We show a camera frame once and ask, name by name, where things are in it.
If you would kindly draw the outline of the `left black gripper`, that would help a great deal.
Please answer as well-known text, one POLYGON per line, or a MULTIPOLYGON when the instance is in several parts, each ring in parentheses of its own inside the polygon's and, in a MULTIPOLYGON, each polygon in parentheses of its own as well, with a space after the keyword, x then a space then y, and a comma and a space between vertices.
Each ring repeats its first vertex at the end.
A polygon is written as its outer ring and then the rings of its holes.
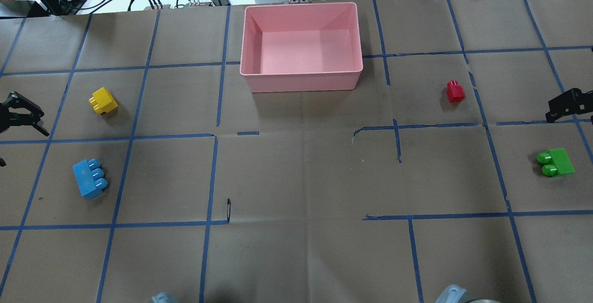
POLYGON ((43 117, 44 111, 37 104, 19 92, 10 92, 0 105, 0 132, 10 127, 31 126, 48 137, 50 133, 42 126, 43 117))

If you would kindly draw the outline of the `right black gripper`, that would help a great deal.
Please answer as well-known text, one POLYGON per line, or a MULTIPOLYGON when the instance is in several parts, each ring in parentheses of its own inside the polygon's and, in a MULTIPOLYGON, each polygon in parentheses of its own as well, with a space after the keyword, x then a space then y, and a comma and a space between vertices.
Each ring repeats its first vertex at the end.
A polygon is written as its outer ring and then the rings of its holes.
POLYGON ((582 92, 578 88, 569 89, 549 100, 548 107, 549 111, 546 112, 547 123, 555 123, 558 119, 570 115, 592 113, 593 91, 582 92))

